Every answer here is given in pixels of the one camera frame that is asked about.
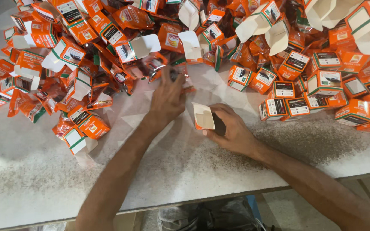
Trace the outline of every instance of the finger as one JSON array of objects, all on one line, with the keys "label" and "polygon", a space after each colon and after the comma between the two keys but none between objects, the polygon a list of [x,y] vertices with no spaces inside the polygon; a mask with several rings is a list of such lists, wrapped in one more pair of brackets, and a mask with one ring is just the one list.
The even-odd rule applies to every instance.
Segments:
[{"label": "finger", "polygon": [[217,143],[220,147],[224,147],[226,142],[227,142],[227,139],[225,139],[223,136],[220,136],[218,134],[216,134],[214,131],[212,130],[202,130],[202,133],[208,137],[208,139],[214,141],[215,143]]}]

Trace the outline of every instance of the open cardboard box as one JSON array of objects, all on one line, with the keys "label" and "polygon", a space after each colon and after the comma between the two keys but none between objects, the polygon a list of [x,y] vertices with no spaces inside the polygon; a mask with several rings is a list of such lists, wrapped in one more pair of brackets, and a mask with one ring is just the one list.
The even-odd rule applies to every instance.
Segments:
[{"label": "open cardboard box", "polygon": [[355,43],[362,54],[370,55],[370,1],[360,4],[345,18]]},{"label": "open cardboard box", "polygon": [[136,37],[131,40],[125,40],[122,43],[115,45],[116,53],[122,63],[130,62],[140,58],[144,58],[151,52],[161,50],[161,44],[158,35],[150,34],[141,37]]},{"label": "open cardboard box", "polygon": [[274,0],[258,7],[235,29],[241,42],[246,42],[252,35],[265,34],[276,23],[281,12]]}]

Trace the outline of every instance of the white table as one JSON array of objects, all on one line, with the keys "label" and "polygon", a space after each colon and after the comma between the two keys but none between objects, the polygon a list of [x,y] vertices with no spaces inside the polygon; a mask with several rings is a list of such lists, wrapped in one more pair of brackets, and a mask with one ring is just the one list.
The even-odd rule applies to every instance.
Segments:
[{"label": "white table", "polygon": [[[0,0],[0,49],[15,12],[11,0]],[[7,59],[2,52],[0,58]],[[194,128],[192,101],[231,105],[260,139],[332,177],[370,173],[370,134],[334,122],[332,112],[261,122],[257,106],[266,96],[226,86],[227,68],[219,74],[206,65],[188,69],[197,91],[188,96],[187,110],[152,142],[121,211],[287,185],[257,162],[206,139]],[[92,151],[98,164],[89,169],[80,167],[51,131],[58,114],[45,114],[33,124],[21,113],[7,118],[8,105],[0,107],[0,228],[75,217],[106,162],[147,113],[156,86],[140,81],[131,97],[117,95],[113,106],[99,110],[112,129]]]}]

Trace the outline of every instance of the plastic packet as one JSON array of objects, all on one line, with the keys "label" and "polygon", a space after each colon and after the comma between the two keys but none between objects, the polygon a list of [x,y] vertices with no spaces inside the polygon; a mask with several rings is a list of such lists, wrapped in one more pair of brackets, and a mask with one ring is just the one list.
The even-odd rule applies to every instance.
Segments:
[{"label": "plastic packet", "polygon": [[45,113],[42,103],[33,95],[14,89],[9,102],[8,117],[14,117],[21,111],[32,122],[36,123]]},{"label": "plastic packet", "polygon": [[148,14],[132,5],[127,5],[112,14],[115,21],[122,29],[149,29],[154,26],[154,22]]},{"label": "plastic packet", "polygon": [[161,28],[158,32],[158,39],[161,48],[174,52],[184,53],[182,41],[178,37],[178,33],[182,31],[182,26],[174,23],[161,23]]}]

